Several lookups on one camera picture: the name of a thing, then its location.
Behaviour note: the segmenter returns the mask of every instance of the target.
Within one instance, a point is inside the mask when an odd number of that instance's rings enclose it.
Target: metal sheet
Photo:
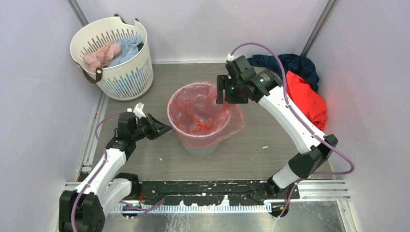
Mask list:
[[[109,214],[104,232],[344,232],[336,202],[291,203],[280,221],[268,213],[148,214],[125,220]]]

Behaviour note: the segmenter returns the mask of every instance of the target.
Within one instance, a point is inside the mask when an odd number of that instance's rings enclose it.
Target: dark blue clothing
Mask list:
[[[295,54],[282,54],[278,57],[282,62],[285,73],[288,71],[293,72],[308,82],[313,91],[318,91],[319,77],[316,73],[315,65],[310,59]],[[273,56],[253,55],[252,58],[248,58],[248,62],[255,67],[264,67],[272,70],[282,77],[278,63]]]

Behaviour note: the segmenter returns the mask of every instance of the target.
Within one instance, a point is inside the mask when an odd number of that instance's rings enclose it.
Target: laundry basket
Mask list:
[[[97,69],[96,73],[88,71],[88,64],[84,61],[87,54],[95,52],[108,41],[119,41],[125,37],[133,39],[137,34],[141,36],[144,45],[132,59],[114,67]],[[112,99],[136,99],[152,85],[154,73],[146,30],[137,19],[135,25],[124,23],[119,16],[103,18],[86,25],[71,40],[70,53],[86,79],[97,84]]]

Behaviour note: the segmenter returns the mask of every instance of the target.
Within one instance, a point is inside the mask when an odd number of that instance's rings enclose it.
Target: red cloth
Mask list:
[[[286,74],[287,92],[295,105],[321,131],[326,125],[326,104],[324,99],[315,93],[308,82],[288,71]]]

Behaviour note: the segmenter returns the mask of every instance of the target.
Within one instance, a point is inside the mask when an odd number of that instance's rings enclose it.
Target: white wall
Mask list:
[[[409,231],[410,2],[339,1],[308,57],[364,231]],[[334,159],[337,170],[348,167]]]
[[[327,0],[77,0],[89,21],[145,26],[154,62],[225,60],[244,42],[300,54]],[[267,54],[248,46],[240,54]]]
[[[0,1],[0,231],[55,229],[100,91],[72,62],[65,0]]]

